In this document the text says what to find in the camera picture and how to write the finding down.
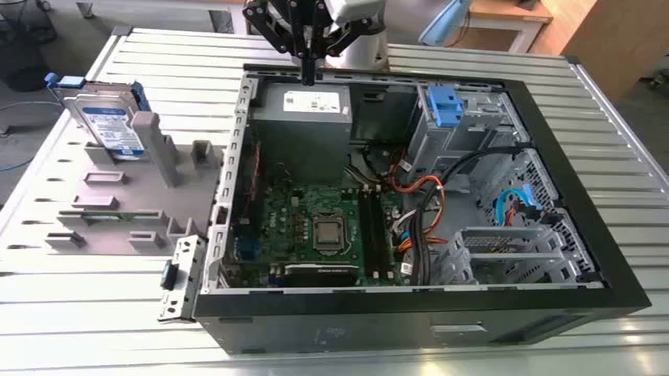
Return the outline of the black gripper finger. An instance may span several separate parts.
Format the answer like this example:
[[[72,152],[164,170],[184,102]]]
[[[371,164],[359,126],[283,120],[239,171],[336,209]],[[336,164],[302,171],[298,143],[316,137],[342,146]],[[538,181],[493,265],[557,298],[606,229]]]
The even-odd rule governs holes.
[[[300,83],[310,84],[310,52],[298,1],[246,1],[243,16],[280,54],[300,61]]]
[[[362,36],[383,26],[384,1],[315,1],[311,23],[310,85],[315,84],[316,62],[340,53]]]

